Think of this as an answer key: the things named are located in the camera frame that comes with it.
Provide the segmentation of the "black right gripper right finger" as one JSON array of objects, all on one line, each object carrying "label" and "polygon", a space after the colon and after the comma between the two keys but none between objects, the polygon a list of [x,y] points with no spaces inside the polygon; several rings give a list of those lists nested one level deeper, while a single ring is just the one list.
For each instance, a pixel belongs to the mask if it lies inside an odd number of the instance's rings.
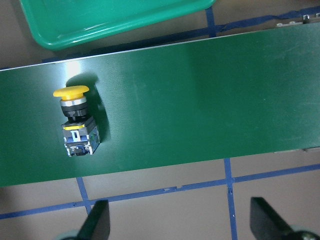
[{"label": "black right gripper right finger", "polygon": [[263,197],[250,199],[250,230],[256,240],[297,240],[287,222]]}]

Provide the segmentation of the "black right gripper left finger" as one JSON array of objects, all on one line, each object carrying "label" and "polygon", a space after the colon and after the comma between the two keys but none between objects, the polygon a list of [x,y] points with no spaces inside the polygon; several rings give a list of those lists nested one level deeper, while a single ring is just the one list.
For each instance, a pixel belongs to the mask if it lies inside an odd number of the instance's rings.
[{"label": "black right gripper left finger", "polygon": [[110,210],[108,200],[98,200],[79,230],[77,240],[107,240],[110,236]]}]

